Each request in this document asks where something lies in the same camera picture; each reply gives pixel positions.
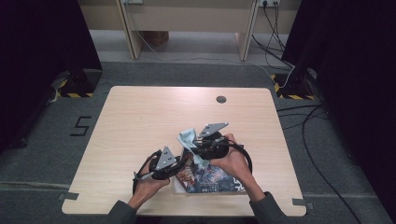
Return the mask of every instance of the power outlet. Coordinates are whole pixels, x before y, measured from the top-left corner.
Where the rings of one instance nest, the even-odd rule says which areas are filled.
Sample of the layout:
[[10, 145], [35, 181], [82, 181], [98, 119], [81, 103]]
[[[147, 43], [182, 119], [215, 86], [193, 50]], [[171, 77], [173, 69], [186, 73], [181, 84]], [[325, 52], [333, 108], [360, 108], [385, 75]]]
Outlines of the power outlet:
[[[280, 0], [265, 0], [267, 1], [267, 7], [275, 7], [276, 4], [279, 6]], [[262, 3], [264, 0], [260, 0], [260, 7], [262, 7]]]

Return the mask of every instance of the gray sleeve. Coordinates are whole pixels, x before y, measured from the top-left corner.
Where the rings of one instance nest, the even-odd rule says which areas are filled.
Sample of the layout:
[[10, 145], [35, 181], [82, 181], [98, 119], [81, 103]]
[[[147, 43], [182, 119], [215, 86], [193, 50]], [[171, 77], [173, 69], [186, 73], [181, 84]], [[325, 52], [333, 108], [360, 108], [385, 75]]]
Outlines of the gray sleeve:
[[253, 203], [250, 202], [250, 207], [253, 210], [254, 216], [260, 224], [290, 224], [293, 223], [277, 205], [273, 195], [270, 192], [265, 192], [265, 198]]
[[104, 224], [134, 224], [136, 210], [127, 203], [117, 201], [106, 217]]

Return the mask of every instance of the hand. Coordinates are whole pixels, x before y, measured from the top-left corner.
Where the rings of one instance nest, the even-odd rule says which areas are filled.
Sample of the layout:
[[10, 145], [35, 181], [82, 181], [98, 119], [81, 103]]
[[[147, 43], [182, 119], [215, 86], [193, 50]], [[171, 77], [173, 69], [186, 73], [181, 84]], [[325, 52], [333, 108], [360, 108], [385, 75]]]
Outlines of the hand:
[[[149, 164], [150, 161], [143, 168], [142, 174], [146, 174], [149, 172]], [[137, 210], [143, 203], [145, 203], [148, 199], [152, 198], [152, 196], [154, 196], [158, 192], [158, 190], [165, 187], [166, 185], [169, 185], [169, 183], [169, 179], [156, 180], [151, 178], [151, 176], [144, 180], [139, 180], [136, 185], [136, 191], [134, 193], [134, 196], [132, 196], [128, 204], [132, 206], [132, 208]]]
[[[229, 144], [236, 144], [233, 134], [227, 133], [224, 136], [228, 138]], [[241, 181], [242, 178], [251, 175], [245, 156], [233, 147], [229, 148], [227, 156], [221, 159], [211, 160], [210, 164], [218, 166], [225, 171], [225, 173], [232, 175], [239, 181]]]

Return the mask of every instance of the person's left hand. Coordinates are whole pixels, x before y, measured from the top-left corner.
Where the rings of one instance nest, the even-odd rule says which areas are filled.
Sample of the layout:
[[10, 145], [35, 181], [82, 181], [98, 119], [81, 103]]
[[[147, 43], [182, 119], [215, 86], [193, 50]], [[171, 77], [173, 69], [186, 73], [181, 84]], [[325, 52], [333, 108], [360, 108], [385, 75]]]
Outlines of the person's left hand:
[[[149, 164], [150, 161], [143, 168], [142, 174], [146, 174], [149, 172]], [[134, 193], [134, 196], [131, 198], [128, 204], [131, 205], [132, 208], [137, 210], [143, 203], [145, 203], [148, 199], [154, 196], [158, 192], [158, 190], [169, 185], [169, 183], [169, 179], [156, 180], [151, 178], [151, 176], [144, 180], [139, 180], [136, 185], [136, 191]]]

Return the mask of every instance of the gray carpet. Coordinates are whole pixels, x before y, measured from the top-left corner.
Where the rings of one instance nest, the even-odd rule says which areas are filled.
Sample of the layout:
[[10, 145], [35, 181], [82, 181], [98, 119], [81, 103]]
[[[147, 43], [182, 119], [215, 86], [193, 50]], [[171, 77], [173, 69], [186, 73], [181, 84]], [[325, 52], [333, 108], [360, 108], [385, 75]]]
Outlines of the gray carpet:
[[[28, 147], [5, 151], [0, 156], [1, 223], [98, 223], [104, 216], [67, 216], [62, 213], [61, 193], [67, 192], [88, 144], [95, 122], [112, 86], [200, 86], [268, 88], [276, 108], [317, 105], [320, 100], [278, 99], [273, 83], [252, 65], [103, 63], [104, 73], [92, 98], [59, 98], [49, 105], [28, 136]], [[279, 112], [308, 114], [312, 108]], [[391, 223], [370, 183], [337, 134], [325, 108], [320, 118], [306, 123], [305, 138], [321, 172], [346, 198], [363, 223]], [[90, 126], [85, 136], [75, 129]], [[283, 128], [301, 123], [305, 116], [280, 117]], [[304, 149], [302, 126], [284, 131], [294, 168], [307, 203], [314, 209], [296, 223], [356, 223], [344, 204], [318, 174]]]

